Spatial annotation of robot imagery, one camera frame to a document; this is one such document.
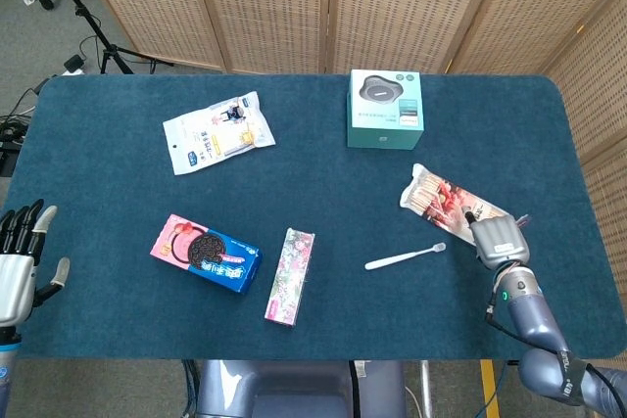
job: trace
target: oreo box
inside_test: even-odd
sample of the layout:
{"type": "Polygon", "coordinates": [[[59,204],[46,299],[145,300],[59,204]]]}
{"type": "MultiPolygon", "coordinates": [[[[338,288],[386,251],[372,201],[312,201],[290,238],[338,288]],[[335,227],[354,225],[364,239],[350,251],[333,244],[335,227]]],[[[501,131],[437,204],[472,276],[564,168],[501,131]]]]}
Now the oreo box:
{"type": "Polygon", "coordinates": [[[248,290],[262,261],[257,247],[174,214],[150,255],[236,293],[248,290]]]}
{"type": "Polygon", "coordinates": [[[410,150],[424,131],[418,72],[351,70],[346,106],[349,147],[410,150]]]}

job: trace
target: snack package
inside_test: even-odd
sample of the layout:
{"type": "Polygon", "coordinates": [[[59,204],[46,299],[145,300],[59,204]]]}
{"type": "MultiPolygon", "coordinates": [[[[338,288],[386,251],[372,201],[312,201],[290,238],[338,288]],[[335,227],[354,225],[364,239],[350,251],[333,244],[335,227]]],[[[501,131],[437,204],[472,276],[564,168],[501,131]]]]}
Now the snack package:
{"type": "Polygon", "coordinates": [[[175,175],[274,145],[257,92],[165,121],[164,130],[175,175]]]}
{"type": "Polygon", "coordinates": [[[401,208],[413,210],[420,217],[474,245],[472,232],[464,217],[471,210],[477,220],[506,215],[507,212],[468,193],[459,186],[434,175],[420,163],[413,166],[413,180],[401,195],[401,208]]]}
{"type": "Polygon", "coordinates": [[[248,290],[262,261],[257,247],[174,214],[150,255],[236,293],[248,290]]]}
{"type": "Polygon", "coordinates": [[[315,234],[287,229],[265,318],[293,327],[301,304],[315,234]]]}

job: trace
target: robotic arm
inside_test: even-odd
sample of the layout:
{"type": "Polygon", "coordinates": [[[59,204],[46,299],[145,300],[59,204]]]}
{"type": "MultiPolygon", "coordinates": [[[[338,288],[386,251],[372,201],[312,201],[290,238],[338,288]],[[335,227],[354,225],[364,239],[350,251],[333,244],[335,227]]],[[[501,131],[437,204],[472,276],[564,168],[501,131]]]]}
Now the robotic arm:
{"type": "Polygon", "coordinates": [[[483,264],[496,272],[486,321],[532,348],[520,359],[520,380],[531,392],[572,405],[585,405],[605,417],[627,418],[627,372],[595,368],[570,351],[557,322],[527,267],[529,249],[511,215],[477,221],[465,214],[483,264]],[[517,334],[494,318],[501,293],[517,334]]]}
{"type": "Polygon", "coordinates": [[[42,208],[43,200],[37,200],[0,219],[0,418],[7,413],[11,377],[22,342],[17,327],[35,307],[64,288],[70,271],[70,260],[61,258],[52,281],[35,289],[46,233],[57,213],[51,206],[37,219],[42,208]]]}

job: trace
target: blue table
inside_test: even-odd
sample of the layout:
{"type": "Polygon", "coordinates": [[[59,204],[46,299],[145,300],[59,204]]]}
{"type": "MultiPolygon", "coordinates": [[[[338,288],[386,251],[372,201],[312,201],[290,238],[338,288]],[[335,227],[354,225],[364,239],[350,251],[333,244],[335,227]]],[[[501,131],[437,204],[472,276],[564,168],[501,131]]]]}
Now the blue table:
{"type": "Polygon", "coordinates": [[[555,86],[540,76],[422,77],[414,151],[346,147],[348,77],[82,76],[42,91],[6,207],[59,206],[41,279],[66,290],[24,325],[33,356],[246,359],[518,357],[483,321],[492,273],[399,208],[423,163],[512,214],[555,317],[582,357],[625,346],[623,311],[555,86]],[[276,146],[172,173],[162,122],[257,90],[276,146]],[[149,256],[171,213],[265,254],[245,296],[149,256]],[[264,320],[287,227],[316,234],[298,322],[264,320]],[[449,248],[366,272],[371,259],[449,248]]]}

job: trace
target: white package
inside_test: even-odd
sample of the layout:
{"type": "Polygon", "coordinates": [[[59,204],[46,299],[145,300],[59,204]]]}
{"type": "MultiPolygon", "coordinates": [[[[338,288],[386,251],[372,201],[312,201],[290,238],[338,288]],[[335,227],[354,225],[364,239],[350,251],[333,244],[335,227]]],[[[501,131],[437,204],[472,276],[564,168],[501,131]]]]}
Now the white package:
{"type": "Polygon", "coordinates": [[[164,130],[175,175],[274,145],[257,92],[164,121],[164,130]]]}

